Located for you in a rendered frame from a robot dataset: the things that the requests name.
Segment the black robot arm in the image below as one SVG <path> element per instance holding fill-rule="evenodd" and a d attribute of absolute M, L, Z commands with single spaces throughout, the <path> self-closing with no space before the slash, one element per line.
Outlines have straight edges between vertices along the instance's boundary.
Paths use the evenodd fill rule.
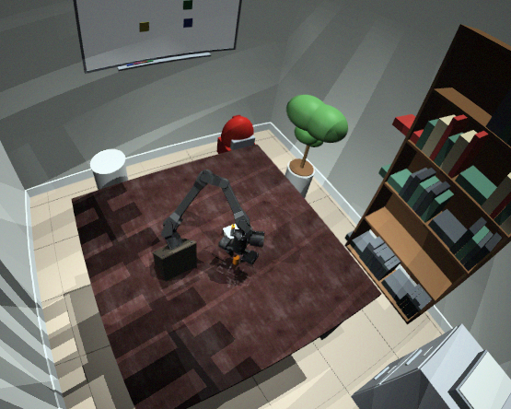
<path fill-rule="evenodd" d="M 246 244 L 245 250 L 249 244 L 250 246 L 262 248 L 264 243 L 264 232 L 252 230 L 250 218 L 239 205 L 238 199 L 229 184 L 229 180 L 214 174 L 208 169 L 199 173 L 190 191 L 176 208 L 176 211 L 163 222 L 161 235 L 163 238 L 165 237 L 168 248 L 172 250 L 175 247 L 182 245 L 180 233 L 177 231 L 180 222 L 183 221 L 181 217 L 199 191 L 208 183 L 222 188 L 222 191 L 233 211 L 236 226 L 238 228 L 230 230 L 230 237 L 234 237 L 234 243 L 239 247 Z"/>

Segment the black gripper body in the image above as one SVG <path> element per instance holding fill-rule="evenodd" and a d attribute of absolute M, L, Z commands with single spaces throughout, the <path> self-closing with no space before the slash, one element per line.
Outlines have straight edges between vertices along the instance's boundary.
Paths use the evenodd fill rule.
<path fill-rule="evenodd" d="M 222 249 L 227 249 L 228 251 L 231 249 L 231 251 L 237 253 L 237 254 L 243 254 L 244 258 L 246 259 L 245 261 L 249 264 L 254 264 L 255 261 L 257 260 L 258 256 L 259 256 L 259 253 L 256 252 L 256 251 L 246 251 L 245 250 L 245 247 L 246 247 L 246 244 L 244 246 L 237 246 L 234 241 L 232 244 L 230 244 L 229 242 L 231 241 L 232 239 L 228 238 L 227 236 L 224 236 L 219 242 L 219 247 L 221 247 Z"/>

